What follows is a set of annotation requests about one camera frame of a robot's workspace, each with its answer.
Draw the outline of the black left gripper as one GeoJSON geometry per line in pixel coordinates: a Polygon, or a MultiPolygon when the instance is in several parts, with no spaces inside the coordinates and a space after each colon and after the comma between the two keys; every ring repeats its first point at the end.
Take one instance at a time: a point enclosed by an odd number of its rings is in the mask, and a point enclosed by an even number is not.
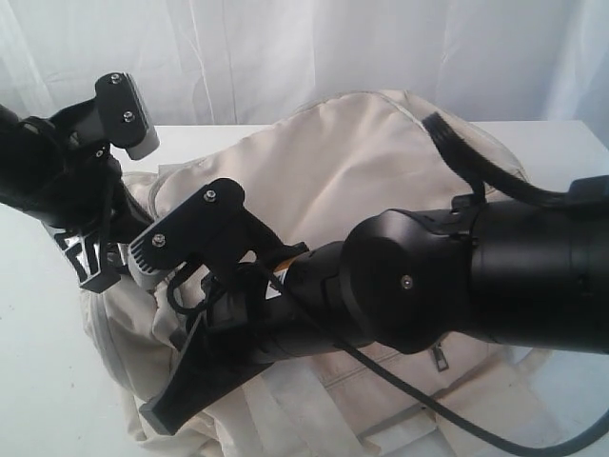
{"type": "Polygon", "coordinates": [[[152,224],[123,181],[108,142],[75,151],[67,168],[33,196],[29,215],[76,272],[79,287],[101,293],[127,272],[122,246],[152,224]]]}

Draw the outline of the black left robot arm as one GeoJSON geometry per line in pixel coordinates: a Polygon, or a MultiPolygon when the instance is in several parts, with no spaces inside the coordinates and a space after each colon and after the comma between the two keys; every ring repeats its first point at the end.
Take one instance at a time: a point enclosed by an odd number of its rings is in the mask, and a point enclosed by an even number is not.
{"type": "Polygon", "coordinates": [[[40,221],[80,288],[95,293],[127,273],[121,248],[152,222],[123,181],[92,100],[50,118],[1,109],[1,202],[40,221]]]}

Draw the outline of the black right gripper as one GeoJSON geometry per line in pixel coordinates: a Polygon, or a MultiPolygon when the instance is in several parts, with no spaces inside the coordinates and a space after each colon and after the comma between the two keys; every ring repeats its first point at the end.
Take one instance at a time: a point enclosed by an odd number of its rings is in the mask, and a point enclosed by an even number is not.
{"type": "Polygon", "coordinates": [[[350,315],[340,287],[338,251],[309,251],[278,265],[275,277],[305,308],[296,309],[247,263],[236,286],[220,294],[193,326],[177,367],[140,412],[161,435],[266,369],[265,364],[335,351],[319,324],[355,348],[372,343],[350,315]]]}

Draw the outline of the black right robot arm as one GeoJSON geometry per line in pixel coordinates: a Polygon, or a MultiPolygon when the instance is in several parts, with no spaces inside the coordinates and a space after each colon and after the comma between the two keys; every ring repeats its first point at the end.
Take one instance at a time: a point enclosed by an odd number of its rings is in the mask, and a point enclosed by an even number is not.
{"type": "Polygon", "coordinates": [[[562,209],[504,201],[389,209],[315,249],[288,246],[220,180],[135,245],[148,267],[209,274],[208,298],[167,385],[143,406],[153,429],[190,418],[271,365],[379,343],[424,351],[450,332],[496,344],[608,349],[608,199],[562,209]]]}

